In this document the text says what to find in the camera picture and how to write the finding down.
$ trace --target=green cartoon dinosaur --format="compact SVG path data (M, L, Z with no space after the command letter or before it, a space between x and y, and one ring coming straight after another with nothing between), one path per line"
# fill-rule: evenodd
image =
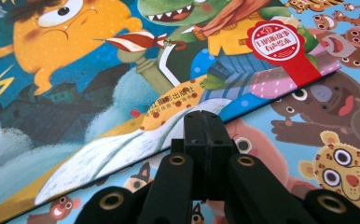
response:
M207 39L209 53L215 56L216 62L201 83L206 90L222 89L225 80L234 73L250 76L273 67L258 60L245 44L247 30L258 21L279 18L298 23L282 3L270 0L139 0L138 9L143 17L156 24L193 28L190 32L173 33L167 38L167 45ZM309 52L318 42L305 31L298 27ZM315 63L311 55L307 57Z

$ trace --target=orange cartoon character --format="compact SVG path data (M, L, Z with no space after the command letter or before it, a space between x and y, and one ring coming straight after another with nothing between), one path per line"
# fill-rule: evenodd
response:
M11 11L13 44L0 48L0 57L14 52L21 68L35 74L35 95L48 91L51 75L100 47L121 30L142 29L119 0L27 0Z
M299 163L301 174L360 207L360 150L341 143L334 132L324 131L321 138L325 145L315 159Z

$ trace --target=picture book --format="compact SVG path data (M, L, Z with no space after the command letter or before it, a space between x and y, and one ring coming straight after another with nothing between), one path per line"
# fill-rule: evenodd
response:
M350 66L293 2L1 0L0 222L168 148L190 111L228 122Z

